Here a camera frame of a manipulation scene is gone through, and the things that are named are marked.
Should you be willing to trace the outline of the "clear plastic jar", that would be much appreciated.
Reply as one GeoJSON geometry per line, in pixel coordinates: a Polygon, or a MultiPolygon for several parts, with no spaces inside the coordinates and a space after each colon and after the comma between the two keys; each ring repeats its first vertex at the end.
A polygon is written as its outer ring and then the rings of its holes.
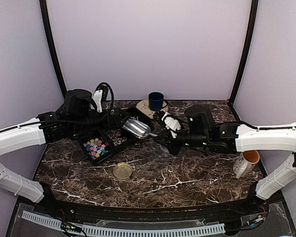
{"type": "Polygon", "coordinates": [[[164,146],[162,146],[162,145],[159,145],[159,146],[160,146],[160,149],[161,149],[162,151],[167,152],[167,153],[169,152],[168,149],[167,149],[166,147],[164,147],[164,146]]]}

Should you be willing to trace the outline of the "metal scoop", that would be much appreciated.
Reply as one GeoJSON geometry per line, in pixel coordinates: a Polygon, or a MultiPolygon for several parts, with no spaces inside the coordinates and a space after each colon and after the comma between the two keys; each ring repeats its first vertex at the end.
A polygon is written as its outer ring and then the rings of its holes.
{"type": "Polygon", "coordinates": [[[138,139],[146,139],[148,137],[157,137],[157,134],[151,132],[151,128],[141,121],[129,118],[122,127],[124,130],[130,132],[138,139]]]}

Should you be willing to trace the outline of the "black three-compartment candy tray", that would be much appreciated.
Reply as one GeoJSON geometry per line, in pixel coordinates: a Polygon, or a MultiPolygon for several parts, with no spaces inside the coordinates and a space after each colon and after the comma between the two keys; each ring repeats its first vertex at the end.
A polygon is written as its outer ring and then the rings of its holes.
{"type": "MultiPolygon", "coordinates": [[[[141,121],[148,125],[151,130],[154,130],[151,119],[137,108],[132,107],[125,110],[130,114],[130,119],[141,121]]],[[[88,136],[78,141],[83,153],[94,166],[125,150],[139,140],[123,128],[108,129],[108,117],[102,122],[104,124],[100,126],[99,130],[88,133],[88,136]]]]}

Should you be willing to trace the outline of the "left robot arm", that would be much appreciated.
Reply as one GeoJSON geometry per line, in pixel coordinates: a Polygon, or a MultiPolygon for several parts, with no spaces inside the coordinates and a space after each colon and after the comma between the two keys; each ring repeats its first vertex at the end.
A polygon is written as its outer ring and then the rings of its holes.
{"type": "MultiPolygon", "coordinates": [[[[101,108],[92,93],[69,90],[64,103],[55,112],[40,114],[24,123],[0,130],[0,156],[31,146],[50,144],[65,138],[82,139],[99,130],[122,128],[129,115],[119,108],[101,108]]],[[[39,203],[49,215],[56,215],[60,205],[47,184],[31,181],[0,163],[0,188],[16,196],[39,203]]]]}

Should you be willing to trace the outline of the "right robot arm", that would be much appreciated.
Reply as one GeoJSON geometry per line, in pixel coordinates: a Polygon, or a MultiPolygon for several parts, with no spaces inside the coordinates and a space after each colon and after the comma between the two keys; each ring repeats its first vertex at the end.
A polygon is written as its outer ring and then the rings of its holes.
{"type": "Polygon", "coordinates": [[[261,200],[269,199],[278,190],[296,179],[296,122],[275,126],[253,126],[244,121],[216,124],[205,106],[191,106],[185,110],[186,124],[164,111],[153,118],[166,131],[154,141],[177,155],[182,147],[203,148],[213,153],[235,154],[254,150],[290,151],[286,161],[251,187],[251,196],[242,202],[242,210],[253,214],[261,200]]]}

